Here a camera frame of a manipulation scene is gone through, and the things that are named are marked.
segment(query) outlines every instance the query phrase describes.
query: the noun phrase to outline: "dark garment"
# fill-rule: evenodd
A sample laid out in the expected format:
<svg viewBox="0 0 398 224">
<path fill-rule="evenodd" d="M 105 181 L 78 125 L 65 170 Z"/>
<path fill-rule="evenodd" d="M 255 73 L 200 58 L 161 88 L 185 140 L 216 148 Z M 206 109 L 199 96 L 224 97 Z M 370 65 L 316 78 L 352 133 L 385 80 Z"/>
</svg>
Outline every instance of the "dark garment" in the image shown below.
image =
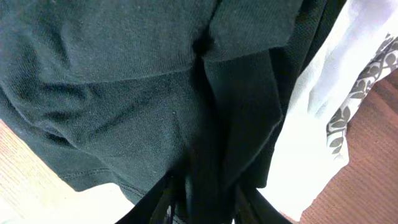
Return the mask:
<svg viewBox="0 0 398 224">
<path fill-rule="evenodd" d="M 0 1 L 0 118 L 77 191 L 137 203 L 183 161 L 177 214 L 209 223 L 265 185 L 325 2 Z"/>
</svg>

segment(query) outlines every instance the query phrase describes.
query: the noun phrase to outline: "gray and white patterned fabric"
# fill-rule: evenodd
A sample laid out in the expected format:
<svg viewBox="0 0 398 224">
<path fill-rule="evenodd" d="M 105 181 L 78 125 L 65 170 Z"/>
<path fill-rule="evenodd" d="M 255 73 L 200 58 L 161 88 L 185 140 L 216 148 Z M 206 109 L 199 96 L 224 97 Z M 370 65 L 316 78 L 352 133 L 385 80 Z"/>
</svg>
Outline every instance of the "gray and white patterned fabric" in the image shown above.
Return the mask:
<svg viewBox="0 0 398 224">
<path fill-rule="evenodd" d="M 340 152 L 342 148 L 347 147 L 346 132 L 348 121 L 357 112 L 373 85 L 397 68 L 398 37 L 388 34 L 374 58 L 359 74 L 347 99 L 345 99 L 326 126 L 328 150 L 330 150 L 330 153 L 335 154 L 336 158 L 343 156 Z"/>
</svg>

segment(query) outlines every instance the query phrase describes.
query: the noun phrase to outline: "white cloth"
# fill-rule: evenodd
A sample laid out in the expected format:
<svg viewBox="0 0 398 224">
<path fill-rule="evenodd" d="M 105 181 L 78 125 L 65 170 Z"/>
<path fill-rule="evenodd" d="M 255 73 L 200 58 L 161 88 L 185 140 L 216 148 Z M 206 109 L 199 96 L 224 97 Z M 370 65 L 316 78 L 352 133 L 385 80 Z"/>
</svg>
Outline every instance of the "white cloth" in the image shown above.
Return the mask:
<svg viewBox="0 0 398 224">
<path fill-rule="evenodd" d="M 396 0 L 348 0 L 320 50 L 296 81 L 284 126 L 260 193 L 280 212 L 302 212 L 348 163 L 326 146 L 326 125 L 386 34 L 397 26 Z"/>
</svg>

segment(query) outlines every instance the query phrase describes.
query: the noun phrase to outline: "brown wooden surface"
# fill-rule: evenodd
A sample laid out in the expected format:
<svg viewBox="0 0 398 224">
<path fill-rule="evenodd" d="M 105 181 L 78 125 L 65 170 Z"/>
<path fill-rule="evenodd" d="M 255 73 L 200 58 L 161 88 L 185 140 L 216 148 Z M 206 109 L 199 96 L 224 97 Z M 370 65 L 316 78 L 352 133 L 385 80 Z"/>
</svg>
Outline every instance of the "brown wooden surface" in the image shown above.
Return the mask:
<svg viewBox="0 0 398 224">
<path fill-rule="evenodd" d="M 348 126 L 349 164 L 304 211 L 307 223 L 398 223 L 398 71 L 377 83 Z"/>
</svg>

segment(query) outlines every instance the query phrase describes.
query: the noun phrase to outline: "black fabric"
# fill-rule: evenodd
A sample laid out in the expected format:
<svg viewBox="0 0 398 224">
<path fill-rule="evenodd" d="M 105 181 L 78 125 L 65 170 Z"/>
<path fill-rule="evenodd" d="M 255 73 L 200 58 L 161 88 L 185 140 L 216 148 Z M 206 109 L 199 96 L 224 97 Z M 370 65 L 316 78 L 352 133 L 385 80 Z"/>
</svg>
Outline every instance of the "black fabric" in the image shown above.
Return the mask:
<svg viewBox="0 0 398 224">
<path fill-rule="evenodd" d="M 183 160 L 175 222 L 228 220 L 237 182 L 265 185 L 324 5 L 0 1 L 0 118 L 77 191 L 136 204 Z"/>
</svg>

